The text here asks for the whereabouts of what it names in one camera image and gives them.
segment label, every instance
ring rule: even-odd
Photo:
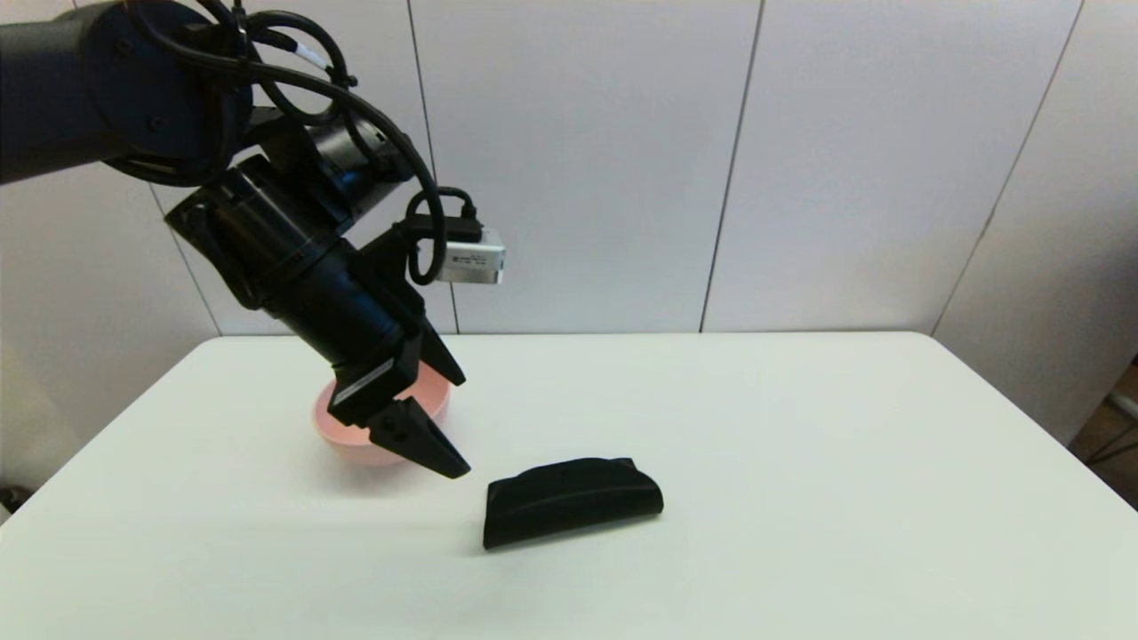
[[[384,374],[386,374],[387,371],[389,371],[391,369],[391,367],[395,367],[395,359],[394,358],[390,359],[390,360],[388,360],[387,362],[384,362],[379,367],[376,367],[374,369],[372,369],[371,371],[369,371],[366,376],[364,376],[364,377],[360,378],[358,380],[352,383],[351,385],[348,385],[348,387],[346,389],[344,389],[340,393],[336,394],[336,397],[332,399],[332,404],[339,404],[340,402],[343,402],[343,401],[352,397],[355,394],[355,392],[357,392],[357,391],[362,389],[363,387],[368,386],[369,384],[371,384],[376,378],[378,378],[378,377],[382,376]]]

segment table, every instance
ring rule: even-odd
[[[1138,515],[927,337],[447,342],[457,481],[341,463],[297,339],[201,345],[0,530],[0,635],[1138,638]],[[481,550],[585,456],[662,516]]]

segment bowl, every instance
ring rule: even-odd
[[[316,433],[324,438],[324,442],[340,458],[355,465],[386,467],[403,462],[405,458],[402,456],[391,453],[382,446],[371,443],[369,440],[371,429],[368,427],[361,428],[352,425],[343,425],[328,412],[328,402],[331,400],[335,388],[336,380],[328,383],[328,386],[324,387],[324,391],[316,399],[316,407],[313,409]],[[396,400],[403,400],[409,396],[414,397],[419,402],[419,405],[423,408],[423,411],[430,416],[431,420],[439,428],[443,427],[443,422],[446,419],[446,405],[451,400],[450,380],[435,369],[431,369],[427,363],[420,362],[419,379],[395,397]]]

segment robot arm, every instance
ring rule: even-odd
[[[198,0],[126,0],[56,20],[0,26],[0,183],[91,162],[151,182],[200,187],[165,218],[217,269],[237,300],[283,321],[336,374],[329,412],[371,441],[447,477],[469,470],[413,400],[394,396],[423,361],[464,376],[407,282],[496,282],[504,249],[470,197],[435,184],[411,141],[349,88],[343,55],[312,20],[245,15]],[[280,27],[320,41],[330,81],[261,63],[255,42],[295,49]],[[273,107],[254,107],[251,84]],[[299,110],[278,83],[323,93]],[[230,167],[234,154],[255,155]],[[404,220],[362,248],[340,236],[410,178],[422,192]],[[464,200],[445,216],[439,196]],[[423,200],[430,215],[419,214]],[[419,271],[417,244],[435,253]]]

